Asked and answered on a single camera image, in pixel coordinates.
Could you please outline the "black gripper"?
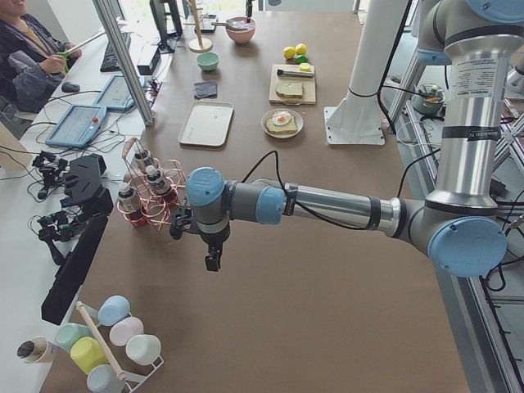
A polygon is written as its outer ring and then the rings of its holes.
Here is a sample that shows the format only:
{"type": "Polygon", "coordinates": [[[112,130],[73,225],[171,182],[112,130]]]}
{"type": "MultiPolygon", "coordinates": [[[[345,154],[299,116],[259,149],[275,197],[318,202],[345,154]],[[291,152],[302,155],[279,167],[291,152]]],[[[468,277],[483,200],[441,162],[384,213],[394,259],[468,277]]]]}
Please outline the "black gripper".
{"type": "Polygon", "coordinates": [[[230,225],[227,218],[216,224],[199,222],[188,206],[178,206],[172,215],[169,234],[174,240],[180,240],[184,233],[196,234],[208,245],[205,257],[208,271],[220,271],[223,243],[230,235],[230,225]]]}

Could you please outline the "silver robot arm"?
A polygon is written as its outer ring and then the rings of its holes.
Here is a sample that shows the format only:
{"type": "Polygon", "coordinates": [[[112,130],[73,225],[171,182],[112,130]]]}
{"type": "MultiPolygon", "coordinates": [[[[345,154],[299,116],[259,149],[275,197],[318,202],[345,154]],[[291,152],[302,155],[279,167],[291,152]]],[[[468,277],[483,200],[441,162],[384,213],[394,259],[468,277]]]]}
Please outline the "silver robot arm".
{"type": "Polygon", "coordinates": [[[507,250],[490,179],[509,60],[522,44],[520,1],[424,3],[418,56],[437,55],[451,65],[436,186],[424,200],[383,200],[266,179],[228,181],[202,167],[187,177],[188,206],[174,212],[171,236],[199,235],[208,246],[206,267],[218,271],[231,221],[278,224],[285,215],[311,216],[399,238],[454,276],[487,274],[507,250]]]}

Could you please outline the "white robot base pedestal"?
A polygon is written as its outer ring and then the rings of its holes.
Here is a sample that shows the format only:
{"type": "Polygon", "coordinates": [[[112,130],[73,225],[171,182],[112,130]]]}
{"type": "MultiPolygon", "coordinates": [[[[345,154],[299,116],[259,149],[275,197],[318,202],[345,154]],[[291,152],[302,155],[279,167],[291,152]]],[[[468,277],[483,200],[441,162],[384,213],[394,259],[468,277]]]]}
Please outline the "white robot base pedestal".
{"type": "Polygon", "coordinates": [[[324,109],[328,144],[381,146],[385,143],[377,99],[410,7],[408,0],[370,2],[346,97],[338,106],[324,109]]]}

